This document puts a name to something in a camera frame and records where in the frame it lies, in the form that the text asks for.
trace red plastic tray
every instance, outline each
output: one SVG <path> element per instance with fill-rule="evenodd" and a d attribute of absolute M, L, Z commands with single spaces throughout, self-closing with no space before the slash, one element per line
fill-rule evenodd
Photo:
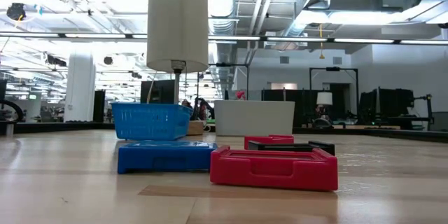
<path fill-rule="evenodd" d="M 256 141 L 262 144 L 294 144 L 294 136 L 291 135 L 245 136 L 244 150 L 249 149 L 249 141 Z"/>
<path fill-rule="evenodd" d="M 310 153 L 230 150 L 211 153 L 210 181 L 236 186 L 337 190 L 337 158 L 315 148 Z"/>

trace black plastic tray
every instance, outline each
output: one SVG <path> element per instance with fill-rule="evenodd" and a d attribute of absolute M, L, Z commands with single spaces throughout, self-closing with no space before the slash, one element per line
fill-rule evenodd
<path fill-rule="evenodd" d="M 308 143 L 259 143 L 249 141 L 248 149 L 256 151 L 298 151 L 312 152 L 314 148 L 320 148 L 331 155 L 335 155 L 335 145 L 320 141 L 309 141 Z"/>

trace plastic tray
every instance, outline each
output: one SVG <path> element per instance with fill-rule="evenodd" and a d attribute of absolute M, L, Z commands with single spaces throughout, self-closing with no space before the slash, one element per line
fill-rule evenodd
<path fill-rule="evenodd" d="M 310 153 L 230 150 L 211 153 L 210 181 L 235 186 L 337 190 L 337 158 L 315 148 Z"/>
<path fill-rule="evenodd" d="M 119 139 L 175 140 L 184 137 L 193 110 L 178 104 L 112 103 Z"/>
<path fill-rule="evenodd" d="M 118 173 L 131 169 L 185 171 L 210 169 L 216 143 L 195 141 L 139 141 L 118 149 Z"/>
<path fill-rule="evenodd" d="M 269 136 L 245 136 L 244 150 L 249 149 L 249 141 L 263 144 L 294 144 L 294 136 L 291 135 L 269 135 Z"/>
<path fill-rule="evenodd" d="M 298 151 L 312 152 L 314 148 L 320 148 L 331 155 L 335 154 L 335 145 L 320 141 L 309 141 L 308 143 L 260 143 L 249 141 L 248 149 L 255 151 Z"/>

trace doorway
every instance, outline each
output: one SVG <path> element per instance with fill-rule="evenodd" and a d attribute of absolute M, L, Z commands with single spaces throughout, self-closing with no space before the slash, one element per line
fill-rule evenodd
<path fill-rule="evenodd" d="M 333 105 L 331 106 L 331 118 L 333 120 L 345 119 L 347 117 L 347 111 L 351 110 L 350 84 L 329 83 L 329 86 L 333 99 Z"/>

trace white column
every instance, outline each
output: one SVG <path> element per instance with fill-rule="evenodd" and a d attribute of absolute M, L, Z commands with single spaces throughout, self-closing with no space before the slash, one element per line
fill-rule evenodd
<path fill-rule="evenodd" d="M 77 45 L 70 54 L 64 122 L 93 120 L 96 67 L 89 45 Z"/>
<path fill-rule="evenodd" d="M 35 123 L 36 116 L 39 116 L 41 114 L 41 98 L 42 93 L 38 92 L 30 92 L 28 96 L 28 100 L 24 101 L 27 104 L 26 110 L 27 110 L 27 117 L 26 122 L 27 123 Z"/>

